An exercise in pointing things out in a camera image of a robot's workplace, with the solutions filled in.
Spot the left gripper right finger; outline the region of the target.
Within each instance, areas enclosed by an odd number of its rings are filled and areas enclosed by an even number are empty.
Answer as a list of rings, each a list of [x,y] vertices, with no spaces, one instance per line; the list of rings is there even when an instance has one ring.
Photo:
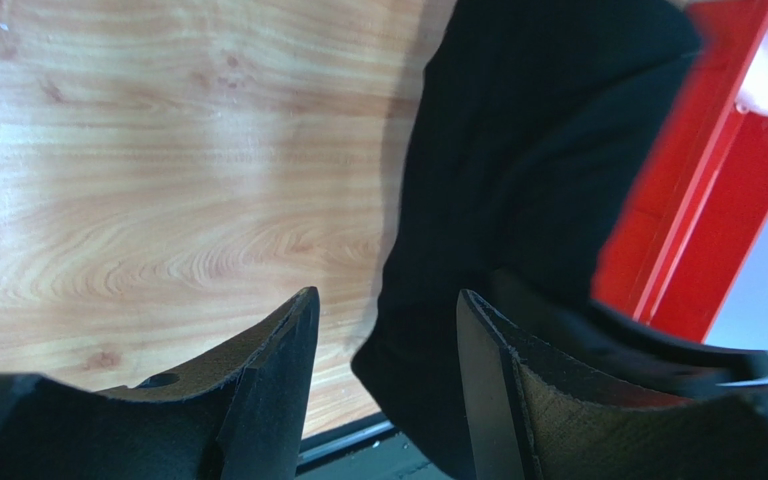
[[[458,301],[466,416],[480,479],[768,479],[768,378],[685,398],[595,370]]]

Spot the black t-shirt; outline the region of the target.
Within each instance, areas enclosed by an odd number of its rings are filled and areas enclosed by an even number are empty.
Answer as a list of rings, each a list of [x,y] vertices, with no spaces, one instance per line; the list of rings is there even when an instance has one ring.
[[[460,1],[424,70],[398,231],[351,368],[443,473],[474,477],[456,305],[498,270],[581,310],[700,50],[668,1]]]

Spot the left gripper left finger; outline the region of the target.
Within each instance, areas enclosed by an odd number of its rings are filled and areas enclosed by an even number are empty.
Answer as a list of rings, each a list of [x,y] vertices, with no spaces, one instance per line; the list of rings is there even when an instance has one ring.
[[[291,479],[317,346],[306,287],[244,332],[138,386],[0,374],[0,479]]]

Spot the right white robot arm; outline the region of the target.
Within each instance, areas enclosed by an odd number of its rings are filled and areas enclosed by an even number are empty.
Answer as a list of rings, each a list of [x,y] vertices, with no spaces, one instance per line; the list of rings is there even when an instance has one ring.
[[[768,30],[742,80],[737,104],[768,117]],[[705,398],[736,382],[768,378],[768,351],[694,344],[641,325],[592,301],[582,312],[554,305],[499,271],[494,297],[526,333],[600,372],[647,389]]]

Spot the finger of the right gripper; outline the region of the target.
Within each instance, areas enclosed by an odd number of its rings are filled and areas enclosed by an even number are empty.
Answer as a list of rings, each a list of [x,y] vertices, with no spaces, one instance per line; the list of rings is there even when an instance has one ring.
[[[492,304],[513,324],[564,354],[622,381],[699,399],[768,378],[768,351],[709,346],[674,337],[591,300],[571,310],[513,273],[491,276]]]

